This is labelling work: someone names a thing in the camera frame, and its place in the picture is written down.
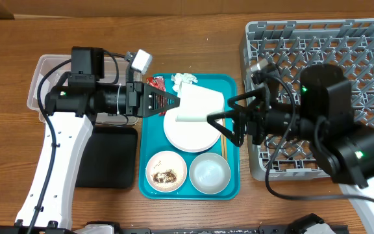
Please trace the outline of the white round plate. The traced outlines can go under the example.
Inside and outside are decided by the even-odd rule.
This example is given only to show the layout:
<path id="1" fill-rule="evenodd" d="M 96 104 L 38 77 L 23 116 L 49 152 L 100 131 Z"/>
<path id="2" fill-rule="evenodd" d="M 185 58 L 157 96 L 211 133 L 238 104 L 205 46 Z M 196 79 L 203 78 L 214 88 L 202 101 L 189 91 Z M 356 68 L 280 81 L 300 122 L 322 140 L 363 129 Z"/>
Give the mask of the white round plate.
<path id="1" fill-rule="evenodd" d="M 177 122 L 178 108 L 164 116 L 164 133 L 169 142 L 181 151 L 199 153 L 210 149 L 221 133 L 207 122 Z"/>

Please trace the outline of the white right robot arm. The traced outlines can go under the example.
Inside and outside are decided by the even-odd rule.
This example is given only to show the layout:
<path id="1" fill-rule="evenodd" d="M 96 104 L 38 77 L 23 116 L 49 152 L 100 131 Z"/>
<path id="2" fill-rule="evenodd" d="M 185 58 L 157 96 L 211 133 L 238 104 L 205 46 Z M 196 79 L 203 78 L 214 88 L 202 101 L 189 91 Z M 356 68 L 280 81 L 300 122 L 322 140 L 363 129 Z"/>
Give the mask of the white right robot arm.
<path id="1" fill-rule="evenodd" d="M 208 123 L 235 146 L 245 136 L 254 145 L 268 135 L 306 140 L 317 165 L 339 185 L 365 230 L 374 233 L 374 128 L 355 120 L 351 84 L 339 66 L 316 64 L 300 76 L 301 99 L 279 103 L 287 85 L 279 67 L 261 61 L 248 70 L 255 88 L 229 99 L 229 110 L 209 114 Z"/>

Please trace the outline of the white cup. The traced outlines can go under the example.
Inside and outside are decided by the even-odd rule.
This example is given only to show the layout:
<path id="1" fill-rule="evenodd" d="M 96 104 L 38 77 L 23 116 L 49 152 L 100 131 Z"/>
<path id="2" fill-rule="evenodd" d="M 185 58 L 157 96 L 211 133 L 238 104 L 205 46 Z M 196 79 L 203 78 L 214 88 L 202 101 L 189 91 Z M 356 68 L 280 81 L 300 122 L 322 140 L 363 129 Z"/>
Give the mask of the white cup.
<path id="1" fill-rule="evenodd" d="M 225 98 L 222 92 L 196 84 L 181 83 L 178 97 L 180 105 L 177 122 L 206 122 L 209 114 L 224 111 Z"/>

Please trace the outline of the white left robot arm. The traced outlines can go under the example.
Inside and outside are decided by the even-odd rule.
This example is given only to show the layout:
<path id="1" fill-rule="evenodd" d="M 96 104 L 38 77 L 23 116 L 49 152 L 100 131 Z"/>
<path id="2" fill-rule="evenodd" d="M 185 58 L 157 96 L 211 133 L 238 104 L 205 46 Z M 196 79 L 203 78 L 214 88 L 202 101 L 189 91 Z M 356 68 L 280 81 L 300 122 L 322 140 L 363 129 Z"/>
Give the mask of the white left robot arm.
<path id="1" fill-rule="evenodd" d="M 125 85 L 102 83 L 104 57 L 98 47 L 73 47 L 71 57 L 40 80 L 37 103 L 45 138 L 36 173 L 13 226 L 0 233 L 71 233 L 72 203 L 82 154 L 99 113 L 146 118 L 179 106 L 180 99 L 141 81 L 153 57 L 128 52 Z"/>

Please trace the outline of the grey round bowl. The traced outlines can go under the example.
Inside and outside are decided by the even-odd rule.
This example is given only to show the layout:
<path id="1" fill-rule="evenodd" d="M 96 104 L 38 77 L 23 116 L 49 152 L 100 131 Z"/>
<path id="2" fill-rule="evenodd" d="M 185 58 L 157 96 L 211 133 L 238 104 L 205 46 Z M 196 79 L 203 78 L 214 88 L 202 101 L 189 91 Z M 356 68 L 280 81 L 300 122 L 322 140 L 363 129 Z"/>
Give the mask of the grey round bowl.
<path id="1" fill-rule="evenodd" d="M 191 163 L 189 178 L 193 187 L 203 194 L 223 191 L 231 180 L 228 162 L 216 153 L 202 153 Z"/>

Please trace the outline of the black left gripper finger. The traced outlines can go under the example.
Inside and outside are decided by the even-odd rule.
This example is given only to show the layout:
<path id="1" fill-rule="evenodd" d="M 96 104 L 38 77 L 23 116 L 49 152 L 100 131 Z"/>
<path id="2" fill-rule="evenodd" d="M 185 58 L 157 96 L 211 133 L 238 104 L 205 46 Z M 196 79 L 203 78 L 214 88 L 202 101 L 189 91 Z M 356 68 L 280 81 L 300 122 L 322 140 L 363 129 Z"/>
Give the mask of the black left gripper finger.
<path id="1" fill-rule="evenodd" d="M 166 112 L 180 105 L 180 99 L 148 99 L 144 103 L 142 117 L 150 117 Z"/>
<path id="2" fill-rule="evenodd" d="M 163 91 L 159 88 L 151 86 L 149 84 L 144 85 L 144 93 L 149 97 L 151 96 L 152 99 L 157 101 L 179 101 L 180 98 L 174 94 L 170 94 L 169 92 Z"/>

